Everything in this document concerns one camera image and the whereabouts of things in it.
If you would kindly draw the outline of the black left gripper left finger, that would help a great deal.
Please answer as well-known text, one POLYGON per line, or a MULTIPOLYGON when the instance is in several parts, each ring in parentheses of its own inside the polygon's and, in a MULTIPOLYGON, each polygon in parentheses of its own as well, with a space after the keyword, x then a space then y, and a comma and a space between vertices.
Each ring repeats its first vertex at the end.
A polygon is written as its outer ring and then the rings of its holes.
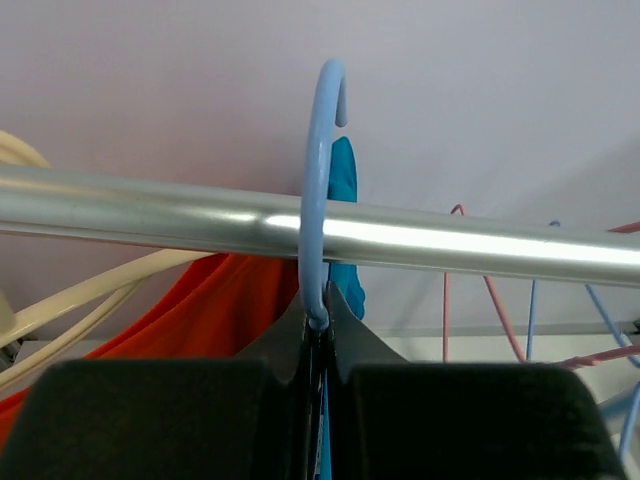
POLYGON ((303 479, 310 334, 298 300, 225 359, 70 360, 33 385, 5 479, 303 479))

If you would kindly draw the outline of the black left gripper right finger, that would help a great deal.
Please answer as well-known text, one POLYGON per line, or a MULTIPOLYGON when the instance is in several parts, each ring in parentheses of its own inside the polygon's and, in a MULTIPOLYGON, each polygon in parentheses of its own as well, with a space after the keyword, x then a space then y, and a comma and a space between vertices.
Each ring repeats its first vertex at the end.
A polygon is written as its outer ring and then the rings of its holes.
POLYGON ((326 294, 337 479, 621 479, 593 397, 546 364, 410 362, 326 294))

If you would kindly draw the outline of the pink wire hanger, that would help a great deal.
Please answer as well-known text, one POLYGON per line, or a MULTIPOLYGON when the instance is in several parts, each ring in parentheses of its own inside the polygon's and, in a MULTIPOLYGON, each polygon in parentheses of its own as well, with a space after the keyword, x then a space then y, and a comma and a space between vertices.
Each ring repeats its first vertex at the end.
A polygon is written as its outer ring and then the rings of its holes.
MULTIPOLYGON (((456 204, 450 211, 450 214, 460 214, 462 216, 466 215, 465 208, 461 204, 456 204)), ((609 230, 614 233, 622 233, 622 234, 631 234, 631 233, 639 233, 639 221, 621 225, 619 227, 614 227, 609 230)), ((529 300, 529 314, 528 314, 528 324, 527 324, 527 344, 526 344, 526 352, 522 350, 519 342, 516 339, 515 331, 509 319, 509 316, 504 308, 500 296, 497 292, 495 283, 492 278, 489 276, 483 276, 483 281, 485 283, 487 292, 490 296, 490 299, 494 305, 494 309, 498 316, 498 319, 502 325, 505 336, 511 346, 511 349, 516 357, 516 359, 521 362, 529 362, 532 360, 532 352, 533 352, 533 340, 535 334, 535 316, 536 316, 536 302, 537 302, 537 290, 538 283, 537 280, 533 280, 531 284, 531 292, 530 292, 530 300, 529 300)), ((449 360, 449 336, 450 336, 450 274, 445 272, 443 274, 443 301, 442 301, 442 361, 448 362, 449 360)), ((604 304, 601 299, 598 297, 594 287, 591 285, 585 285, 585 289, 591 298, 596 310, 599 312, 602 320, 607 326, 609 333, 613 336, 616 344, 619 348, 627 347, 628 345, 625 343, 623 339, 621 331, 611 320, 609 313, 607 312, 604 304)), ((639 357, 636 355, 627 355, 626 358, 631 365, 635 368, 639 369, 639 357)), ((596 360, 595 358, 584 359, 579 361, 578 363, 574 363, 573 365, 586 367, 586 366, 595 366, 598 363, 604 362, 605 360, 596 360)))

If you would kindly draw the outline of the blue t shirt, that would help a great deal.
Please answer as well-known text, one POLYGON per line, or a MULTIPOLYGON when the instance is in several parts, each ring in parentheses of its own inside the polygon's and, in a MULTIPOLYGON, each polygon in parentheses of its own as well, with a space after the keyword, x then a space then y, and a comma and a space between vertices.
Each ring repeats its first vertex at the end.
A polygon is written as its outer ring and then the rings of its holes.
MULTIPOLYGON (((337 139, 332 145, 327 196, 333 201, 349 203, 358 201, 356 159, 352 144, 347 137, 337 139)), ((331 263, 328 276, 329 280, 340 289, 351 312, 359 320, 363 320, 366 294, 360 282, 357 266, 331 263)))

